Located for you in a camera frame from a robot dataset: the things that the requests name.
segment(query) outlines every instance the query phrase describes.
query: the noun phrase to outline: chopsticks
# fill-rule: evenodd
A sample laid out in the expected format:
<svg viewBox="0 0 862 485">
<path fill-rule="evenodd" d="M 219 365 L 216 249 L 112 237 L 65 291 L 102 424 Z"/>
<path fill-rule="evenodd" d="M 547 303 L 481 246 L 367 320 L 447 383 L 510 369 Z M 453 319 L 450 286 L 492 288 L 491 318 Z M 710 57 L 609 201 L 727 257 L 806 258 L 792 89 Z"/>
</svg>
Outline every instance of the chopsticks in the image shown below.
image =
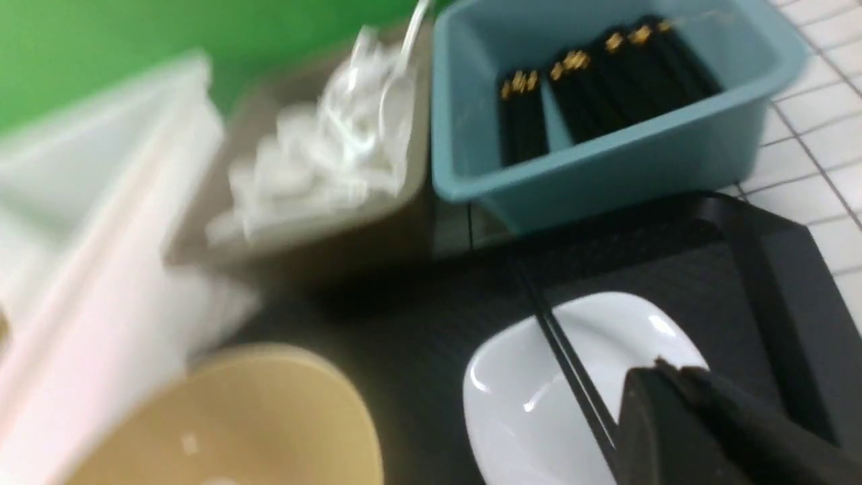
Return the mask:
<svg viewBox="0 0 862 485">
<path fill-rule="evenodd" d="M 511 259 L 509 260 L 509 264 L 512 273 L 515 274 L 518 286 L 527 294 L 530 304 L 532 304 L 535 310 L 539 327 L 545 335 L 545 339 L 551 347 L 554 357 L 557 359 L 557 364 L 563 370 L 563 375 L 568 381 L 569 387 L 572 388 L 572 393 L 575 394 L 575 399 L 584 413 L 587 425 L 590 426 L 590 431 L 592 431 L 593 437 L 598 443 L 599 450 L 602 451 L 604 460 L 607 462 L 608 468 L 610 468 L 610 472 L 616 480 L 614 443 L 616 421 L 614 421 L 613 416 L 608 411 L 608 407 L 604 405 L 602 396 L 599 395 L 584 364 L 581 362 L 575 349 L 572 348 L 569 339 L 566 338 L 545 296 L 535 286 L 533 281 L 530 280 L 529 275 L 520 262 Z"/>
<path fill-rule="evenodd" d="M 506 167 L 548 153 L 539 71 L 516 71 L 499 87 L 500 143 Z"/>
</svg>

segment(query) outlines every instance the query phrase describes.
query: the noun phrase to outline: white bowl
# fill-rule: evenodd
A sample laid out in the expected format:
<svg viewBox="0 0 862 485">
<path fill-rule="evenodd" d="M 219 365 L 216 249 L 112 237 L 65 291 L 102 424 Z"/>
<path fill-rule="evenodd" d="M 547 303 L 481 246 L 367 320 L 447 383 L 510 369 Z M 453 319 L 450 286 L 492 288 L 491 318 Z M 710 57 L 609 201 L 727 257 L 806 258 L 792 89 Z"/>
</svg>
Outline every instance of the white bowl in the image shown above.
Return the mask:
<svg viewBox="0 0 862 485">
<path fill-rule="evenodd" d="M 553 310 L 608 409 L 619 419 L 630 368 L 706 367 L 695 345 L 657 306 L 597 293 Z M 489 485 L 614 485 L 578 402 L 535 318 L 485 342 L 464 377 L 473 455 Z"/>
</svg>

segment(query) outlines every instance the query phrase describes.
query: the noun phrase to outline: beige plastic bowl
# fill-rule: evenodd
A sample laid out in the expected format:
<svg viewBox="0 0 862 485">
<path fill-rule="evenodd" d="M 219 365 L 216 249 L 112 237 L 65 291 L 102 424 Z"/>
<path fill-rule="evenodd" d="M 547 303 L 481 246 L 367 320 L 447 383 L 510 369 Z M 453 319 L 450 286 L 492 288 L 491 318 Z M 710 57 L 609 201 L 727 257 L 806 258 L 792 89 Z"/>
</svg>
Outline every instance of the beige plastic bowl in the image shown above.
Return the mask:
<svg viewBox="0 0 862 485">
<path fill-rule="evenodd" d="M 359 393 L 286 345 L 227 351 L 119 425 L 70 485 L 382 485 Z"/>
</svg>

